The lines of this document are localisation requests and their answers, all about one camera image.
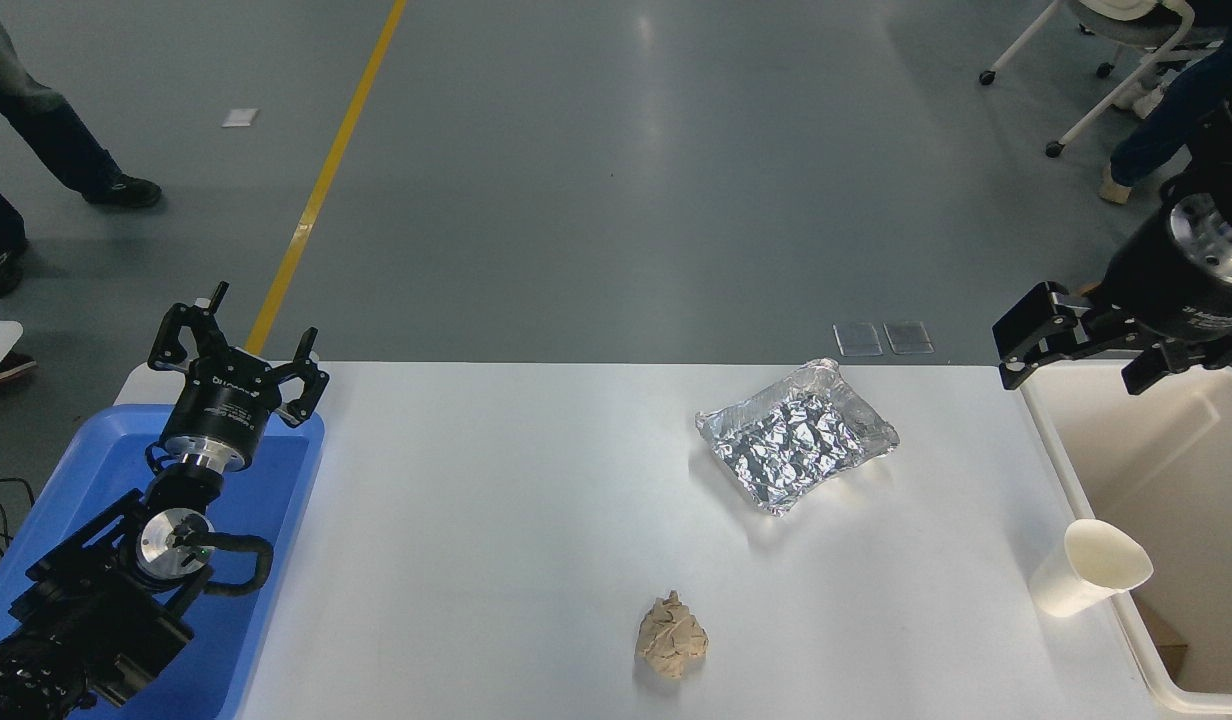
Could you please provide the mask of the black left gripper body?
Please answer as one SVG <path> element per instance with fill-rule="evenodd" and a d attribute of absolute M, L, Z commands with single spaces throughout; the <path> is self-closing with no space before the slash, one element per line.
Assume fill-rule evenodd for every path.
<path fill-rule="evenodd" d="M 235 451 L 256 450 L 276 409 L 270 369 L 267 361 L 238 350 L 190 362 L 182 393 L 161 432 L 161 448 L 172 451 L 188 438 L 206 438 Z"/>

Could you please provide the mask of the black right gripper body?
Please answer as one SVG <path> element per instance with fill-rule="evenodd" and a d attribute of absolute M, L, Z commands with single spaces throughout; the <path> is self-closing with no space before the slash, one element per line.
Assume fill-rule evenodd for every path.
<path fill-rule="evenodd" d="M 1101 277 L 1110 305 L 1183 342 L 1232 334 L 1232 224 L 1216 211 L 1148 219 Z"/>

